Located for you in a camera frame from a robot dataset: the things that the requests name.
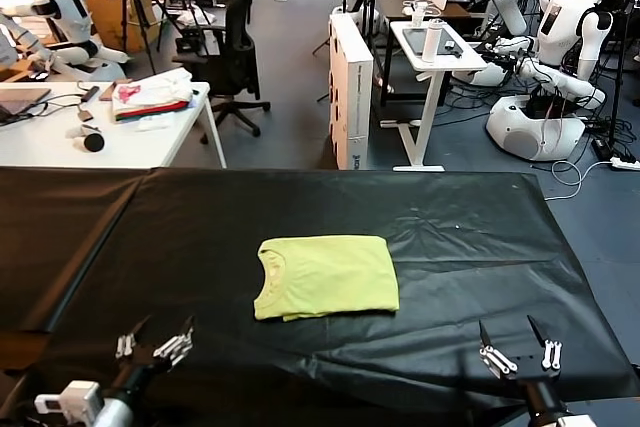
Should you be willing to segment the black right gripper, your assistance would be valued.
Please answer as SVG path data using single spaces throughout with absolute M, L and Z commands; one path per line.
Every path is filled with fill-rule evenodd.
M 533 316 L 528 315 L 527 320 L 543 349 L 542 357 L 522 355 L 509 359 L 493 346 L 483 322 L 479 321 L 480 358 L 496 378 L 522 397 L 530 415 L 565 415 L 566 405 L 556 390 L 561 373 L 562 343 L 553 340 Z

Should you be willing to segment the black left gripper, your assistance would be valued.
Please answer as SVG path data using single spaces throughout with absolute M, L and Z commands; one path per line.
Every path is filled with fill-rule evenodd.
M 186 319 L 177 335 L 156 349 L 142 342 L 142 334 L 150 318 L 150 315 L 145 316 L 128 333 L 118 337 L 115 358 L 120 359 L 119 370 L 111 384 L 112 390 L 128 395 L 141 394 L 156 375 L 168 372 L 172 363 L 181 362 L 192 349 L 193 316 Z

